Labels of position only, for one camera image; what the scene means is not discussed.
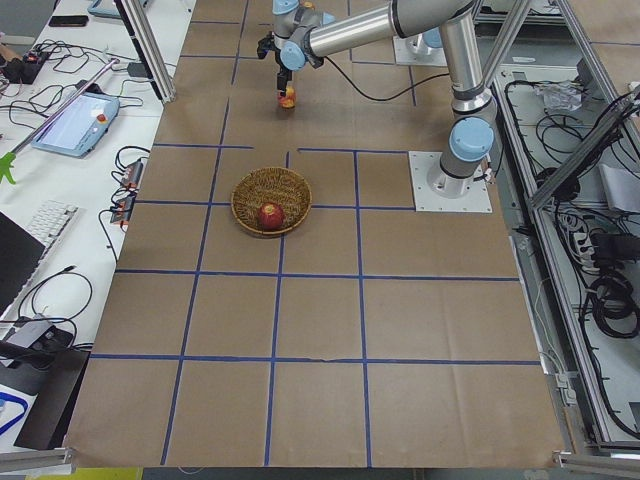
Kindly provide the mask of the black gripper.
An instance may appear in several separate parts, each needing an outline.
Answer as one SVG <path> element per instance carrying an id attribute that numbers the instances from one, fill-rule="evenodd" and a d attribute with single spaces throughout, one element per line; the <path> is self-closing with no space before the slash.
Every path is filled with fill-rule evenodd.
<path id="1" fill-rule="evenodd" d="M 279 97 L 284 98 L 286 96 L 287 90 L 293 89 L 292 71 L 284 65 L 281 59 L 280 50 L 276 50 L 274 55 L 276 63 L 279 66 L 279 71 L 277 73 L 277 91 Z"/>

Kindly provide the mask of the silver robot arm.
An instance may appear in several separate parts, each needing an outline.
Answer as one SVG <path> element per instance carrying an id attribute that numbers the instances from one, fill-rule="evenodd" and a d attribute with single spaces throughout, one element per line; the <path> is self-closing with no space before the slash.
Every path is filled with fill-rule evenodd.
<path id="1" fill-rule="evenodd" d="M 389 1 L 358 15 L 337 20 L 302 1 L 272 3 L 273 31 L 259 42 L 258 57 L 275 55 L 281 99 L 295 71 L 319 68 L 335 53 L 391 37 L 407 39 L 432 29 L 439 32 L 452 84 L 457 121 L 495 122 L 494 97 L 486 86 L 476 43 L 472 1 Z"/>
<path id="2" fill-rule="evenodd" d="M 426 57 L 443 53 L 443 42 L 438 27 L 418 34 L 408 40 L 410 51 L 418 56 Z"/>

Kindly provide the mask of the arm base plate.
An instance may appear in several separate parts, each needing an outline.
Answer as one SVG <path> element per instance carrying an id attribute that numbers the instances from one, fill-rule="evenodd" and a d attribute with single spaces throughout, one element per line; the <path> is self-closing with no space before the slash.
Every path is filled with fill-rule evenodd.
<path id="1" fill-rule="evenodd" d="M 436 213 L 480 213 L 493 211 L 487 184 L 475 181 L 481 167 L 466 179 L 448 176 L 440 163 L 441 152 L 408 153 L 415 210 Z"/>
<path id="2" fill-rule="evenodd" d="M 446 67 L 444 48 L 437 29 L 408 38 L 393 38 L 395 63 L 405 66 Z"/>

